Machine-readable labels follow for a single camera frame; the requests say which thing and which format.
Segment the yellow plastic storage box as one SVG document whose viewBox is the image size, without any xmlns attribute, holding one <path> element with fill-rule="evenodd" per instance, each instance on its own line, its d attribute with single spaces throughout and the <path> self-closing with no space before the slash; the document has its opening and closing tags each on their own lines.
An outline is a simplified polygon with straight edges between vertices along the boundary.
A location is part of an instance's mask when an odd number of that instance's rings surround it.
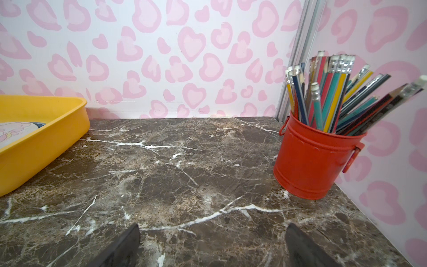
<svg viewBox="0 0 427 267">
<path fill-rule="evenodd" d="M 88 132 L 86 105 L 79 97 L 1 96 L 1 123 L 45 123 L 1 149 L 2 196 L 29 181 Z"/>
</svg>

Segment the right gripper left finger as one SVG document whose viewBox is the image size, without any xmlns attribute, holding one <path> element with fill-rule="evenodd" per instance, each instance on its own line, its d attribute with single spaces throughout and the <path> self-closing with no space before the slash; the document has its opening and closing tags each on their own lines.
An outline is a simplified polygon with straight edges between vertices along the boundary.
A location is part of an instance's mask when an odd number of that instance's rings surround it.
<svg viewBox="0 0 427 267">
<path fill-rule="evenodd" d="M 134 223 L 92 259 L 87 267 L 135 267 L 140 239 L 139 226 Z"/>
</svg>

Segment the red pencil cup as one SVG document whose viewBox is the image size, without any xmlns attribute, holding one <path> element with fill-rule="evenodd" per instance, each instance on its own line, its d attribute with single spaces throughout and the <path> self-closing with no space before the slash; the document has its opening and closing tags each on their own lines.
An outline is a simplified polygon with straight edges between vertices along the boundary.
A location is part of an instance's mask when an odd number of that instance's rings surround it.
<svg viewBox="0 0 427 267">
<path fill-rule="evenodd" d="M 361 140 L 366 136 L 325 133 L 292 114 L 279 135 L 283 139 L 274 177 L 289 193 L 307 200 L 320 200 L 327 195 L 339 174 L 350 169 L 365 147 Z"/>
</svg>

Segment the pale pink coaster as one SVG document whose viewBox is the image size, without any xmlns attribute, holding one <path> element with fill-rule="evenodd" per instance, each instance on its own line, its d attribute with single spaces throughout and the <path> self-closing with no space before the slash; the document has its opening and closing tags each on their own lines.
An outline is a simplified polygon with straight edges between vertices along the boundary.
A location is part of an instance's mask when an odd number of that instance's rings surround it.
<svg viewBox="0 0 427 267">
<path fill-rule="evenodd" d="M 31 122 L 3 122 L 1 123 L 1 149 L 11 143 L 24 138 L 26 135 L 38 130 L 39 127 Z"/>
</svg>

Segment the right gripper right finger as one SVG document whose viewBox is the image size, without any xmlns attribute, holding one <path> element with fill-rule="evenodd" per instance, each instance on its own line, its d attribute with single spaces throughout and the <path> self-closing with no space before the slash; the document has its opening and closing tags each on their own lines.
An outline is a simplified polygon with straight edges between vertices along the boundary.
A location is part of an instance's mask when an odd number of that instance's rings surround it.
<svg viewBox="0 0 427 267">
<path fill-rule="evenodd" d="M 292 267 L 341 267 L 295 224 L 289 224 L 285 241 Z"/>
</svg>

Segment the blue cartoon coaster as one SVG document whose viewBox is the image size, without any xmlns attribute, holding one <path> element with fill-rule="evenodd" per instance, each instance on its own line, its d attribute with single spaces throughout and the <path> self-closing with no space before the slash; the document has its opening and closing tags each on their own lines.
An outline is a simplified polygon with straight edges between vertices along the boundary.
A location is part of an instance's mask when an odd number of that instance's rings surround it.
<svg viewBox="0 0 427 267">
<path fill-rule="evenodd" d="M 41 128 L 45 125 L 45 123 L 40 123 L 40 122 L 33 122 L 34 125 L 36 125 L 38 128 Z"/>
</svg>

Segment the coloured pencils bundle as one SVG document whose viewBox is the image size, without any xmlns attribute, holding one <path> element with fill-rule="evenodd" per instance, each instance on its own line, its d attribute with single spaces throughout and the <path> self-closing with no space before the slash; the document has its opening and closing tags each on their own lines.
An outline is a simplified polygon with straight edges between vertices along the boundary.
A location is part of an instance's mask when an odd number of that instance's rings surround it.
<svg viewBox="0 0 427 267">
<path fill-rule="evenodd" d="M 422 92 L 427 77 L 406 83 L 383 97 L 374 95 L 391 76 L 374 75 L 369 64 L 356 69 L 356 56 L 326 56 L 319 51 L 309 61 L 288 67 L 285 88 L 291 115 L 316 130 L 342 136 L 360 136 Z"/>
</svg>

